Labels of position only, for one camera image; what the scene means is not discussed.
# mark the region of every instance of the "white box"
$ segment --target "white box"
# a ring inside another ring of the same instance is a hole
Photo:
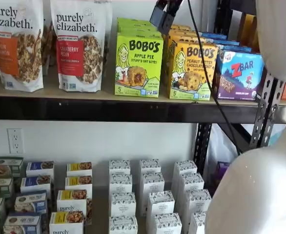
[[[92,198],[92,176],[72,176],[65,179],[66,190],[86,190],[87,198]]]
[[[135,216],[136,201],[134,193],[112,194],[110,199],[110,216]]]
[[[110,160],[108,163],[109,175],[130,174],[130,160]]]
[[[176,208],[179,215],[183,214],[183,207],[185,202],[185,193],[187,190],[203,189],[204,180],[199,173],[186,173],[180,175],[179,191],[177,197]]]
[[[192,214],[188,233],[205,234],[205,219],[206,219],[206,212]]]
[[[151,220],[150,234],[180,234],[182,224],[178,213],[156,214]]]
[[[26,176],[50,176],[51,183],[54,183],[54,162],[29,162],[26,168]]]
[[[142,174],[140,182],[139,208],[140,215],[146,216],[148,194],[161,192],[164,189],[164,179],[162,173],[146,173]]]
[[[3,233],[41,234],[41,217],[36,213],[9,214],[3,226]]]
[[[109,197],[112,194],[131,193],[132,175],[111,174],[109,177]]]
[[[50,219],[50,233],[83,234],[82,211],[53,212]]]
[[[185,194],[185,203],[181,221],[183,223],[183,232],[187,234],[191,215],[197,212],[205,212],[211,202],[211,196],[207,189],[189,190]]]
[[[92,163],[68,163],[67,164],[67,177],[70,176],[92,176]]]
[[[148,194],[146,230],[150,227],[150,220],[154,215],[170,214],[174,210],[174,198],[171,191]]]
[[[195,165],[195,162],[186,160],[182,162],[176,162],[174,164],[171,191],[175,199],[177,199],[178,196],[180,175],[185,173],[197,173],[197,166]]]
[[[82,211],[86,220],[86,190],[59,190],[57,211]]]
[[[135,216],[119,216],[109,218],[108,234],[137,234],[138,222]]]

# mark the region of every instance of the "granola bag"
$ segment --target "granola bag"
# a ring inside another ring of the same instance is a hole
[[[0,0],[0,77],[6,89],[43,88],[42,0]]]
[[[98,0],[51,0],[60,89],[101,89],[106,6]]]

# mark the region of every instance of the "bobo's box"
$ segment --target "bobo's box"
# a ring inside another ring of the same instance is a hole
[[[259,54],[219,51],[216,86],[219,99],[256,99],[264,61]]]
[[[157,98],[162,54],[159,33],[118,33],[115,95]]]
[[[203,44],[203,53],[208,79],[212,84],[218,47],[214,44]],[[172,41],[168,56],[169,98],[209,100],[210,90],[204,73],[199,44],[180,40]]]

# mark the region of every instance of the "food package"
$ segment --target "food package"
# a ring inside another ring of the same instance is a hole
[[[159,32],[117,34],[115,95],[157,98],[163,54]]]
[[[106,4],[101,0],[51,0],[60,89],[101,89]]]
[[[6,89],[43,88],[42,34],[42,0],[0,1],[0,77]]]

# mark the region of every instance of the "brand logo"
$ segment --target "brand logo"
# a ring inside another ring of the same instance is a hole
[[[203,54],[204,57],[208,57],[209,59],[214,57],[214,53],[215,53],[215,49],[213,48],[207,48],[207,49],[203,49]],[[190,56],[198,56],[199,58],[202,57],[202,54],[200,52],[200,49],[198,47],[188,47],[186,50],[186,56],[190,57]]]
[[[155,42],[155,41],[148,42],[148,41],[140,41],[140,40],[139,41],[131,40],[129,42],[130,50],[135,50],[135,49],[141,50],[142,49],[143,52],[151,50],[154,53],[156,53],[159,51],[159,46],[160,46],[160,43]]]

